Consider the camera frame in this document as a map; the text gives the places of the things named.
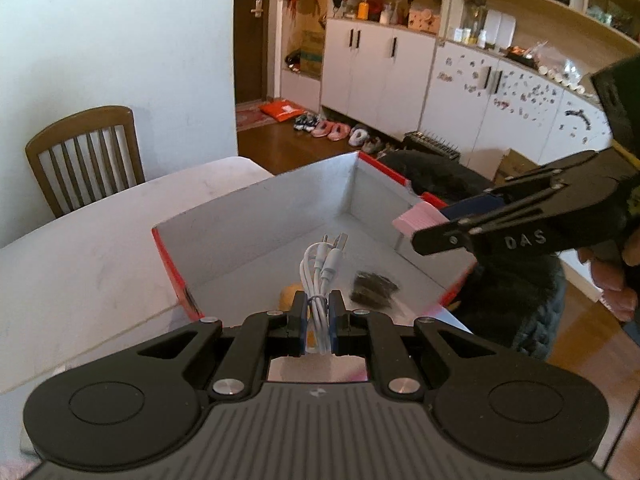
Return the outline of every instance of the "red doormat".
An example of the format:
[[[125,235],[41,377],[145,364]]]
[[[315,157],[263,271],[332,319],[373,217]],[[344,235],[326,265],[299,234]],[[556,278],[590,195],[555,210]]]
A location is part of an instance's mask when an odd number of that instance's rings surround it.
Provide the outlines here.
[[[275,123],[276,121],[273,118],[263,114],[258,108],[263,104],[264,101],[258,101],[238,105],[236,107],[236,131],[242,132],[250,128]]]

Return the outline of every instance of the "chair backrest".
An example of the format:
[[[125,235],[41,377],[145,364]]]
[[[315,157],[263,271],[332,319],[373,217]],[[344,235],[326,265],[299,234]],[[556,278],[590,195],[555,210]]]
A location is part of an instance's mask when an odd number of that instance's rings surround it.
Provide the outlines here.
[[[133,112],[125,106],[61,119],[33,137],[25,152],[57,218],[145,181]]]

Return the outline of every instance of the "orange package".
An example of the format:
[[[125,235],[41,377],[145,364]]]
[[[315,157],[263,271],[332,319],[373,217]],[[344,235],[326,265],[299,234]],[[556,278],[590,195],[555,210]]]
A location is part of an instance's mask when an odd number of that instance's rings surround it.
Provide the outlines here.
[[[292,117],[297,117],[306,112],[304,108],[299,107],[297,104],[287,101],[286,99],[280,99],[271,103],[263,104],[259,107],[261,111],[268,116],[273,117],[281,123]]]

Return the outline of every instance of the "finger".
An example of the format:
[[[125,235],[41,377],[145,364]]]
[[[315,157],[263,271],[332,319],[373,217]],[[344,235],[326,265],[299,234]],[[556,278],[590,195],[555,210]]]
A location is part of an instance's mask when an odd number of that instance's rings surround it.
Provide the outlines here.
[[[626,241],[622,249],[622,259],[630,267],[640,265],[640,229],[637,229]]]
[[[583,247],[578,249],[578,259],[581,264],[585,264],[586,262],[590,262],[593,259],[593,251],[587,247]]]
[[[620,321],[631,321],[638,306],[638,295],[631,288],[605,290],[602,299]]]
[[[619,267],[606,264],[598,259],[591,261],[593,283],[605,290],[622,290],[625,286],[625,273]]]

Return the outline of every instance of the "open box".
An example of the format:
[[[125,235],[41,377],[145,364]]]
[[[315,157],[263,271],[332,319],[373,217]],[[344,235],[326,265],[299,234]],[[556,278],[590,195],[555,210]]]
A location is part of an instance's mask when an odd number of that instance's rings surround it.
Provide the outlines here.
[[[466,276],[464,249],[419,256],[392,221],[422,200],[408,182],[363,153],[348,153],[269,178],[156,226],[158,250],[187,314],[225,326],[276,309],[281,290],[300,282],[306,248],[327,234],[348,235],[332,288],[347,309],[360,270],[399,290],[389,314],[412,324]],[[447,322],[455,318],[444,311]]]

